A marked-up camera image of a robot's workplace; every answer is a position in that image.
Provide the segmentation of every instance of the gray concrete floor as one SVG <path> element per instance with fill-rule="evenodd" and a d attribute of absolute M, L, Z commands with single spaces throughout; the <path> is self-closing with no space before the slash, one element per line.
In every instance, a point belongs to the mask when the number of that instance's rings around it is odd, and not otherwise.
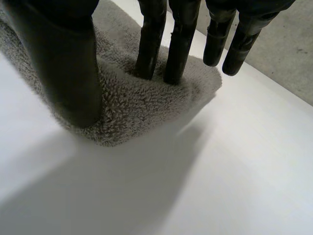
<path fill-rule="evenodd" d="M 265 27 L 246 62 L 305 102 L 313 105 L 313 1 L 297 0 Z M 206 35 L 210 22 L 205 1 L 201 3 L 197 30 Z M 235 34 L 234 20 L 227 43 Z"/>

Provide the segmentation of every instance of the fluffy towel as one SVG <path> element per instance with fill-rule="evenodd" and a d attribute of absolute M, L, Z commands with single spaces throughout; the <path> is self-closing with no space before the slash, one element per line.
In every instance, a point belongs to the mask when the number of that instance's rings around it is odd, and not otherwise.
<path fill-rule="evenodd" d="M 140 26 L 108 0 L 100 1 L 93 21 L 103 88 L 102 118 L 95 125 L 81 129 L 69 125 L 52 112 L 66 129 L 100 145 L 121 144 L 207 103 L 221 87 L 217 69 L 205 66 L 201 59 L 192 56 L 188 58 L 181 85 L 170 86 L 162 82 L 168 54 L 165 47 L 160 49 L 152 81 L 132 76 Z M 3 12 L 0 12 L 0 50 L 31 89 L 45 101 L 40 81 Z"/>

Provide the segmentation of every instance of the white surface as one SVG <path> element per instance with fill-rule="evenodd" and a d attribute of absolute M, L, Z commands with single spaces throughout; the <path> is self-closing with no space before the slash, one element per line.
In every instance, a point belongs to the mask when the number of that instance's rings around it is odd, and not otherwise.
<path fill-rule="evenodd" d="M 187 126 L 116 148 L 62 130 L 3 56 L 0 78 L 1 235 L 312 234 L 313 107 L 249 65 Z"/>

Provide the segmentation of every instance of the gray towel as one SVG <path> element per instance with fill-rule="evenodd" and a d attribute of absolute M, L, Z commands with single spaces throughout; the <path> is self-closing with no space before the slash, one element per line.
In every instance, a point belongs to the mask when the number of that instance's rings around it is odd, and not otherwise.
<path fill-rule="evenodd" d="M 161 47 L 152 81 L 131 75 L 134 68 L 140 26 L 108 0 L 100 0 L 93 15 L 97 38 L 97 59 L 103 88 L 102 118 L 89 128 L 69 125 L 51 111 L 66 129 L 97 144 L 113 146 L 138 137 L 209 102 L 222 81 L 216 68 L 189 56 L 182 83 L 162 82 L 168 48 Z M 45 96 L 18 37 L 0 12 L 0 51 L 20 72 L 25 82 L 43 102 Z"/>

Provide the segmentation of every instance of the white table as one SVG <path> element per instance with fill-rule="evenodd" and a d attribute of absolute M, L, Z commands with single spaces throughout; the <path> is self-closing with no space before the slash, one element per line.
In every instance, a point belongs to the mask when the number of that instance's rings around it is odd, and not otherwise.
<path fill-rule="evenodd" d="M 187 126 L 115 148 L 61 129 L 3 56 L 0 78 L 1 235 L 313 234 L 313 107 L 247 64 Z"/>

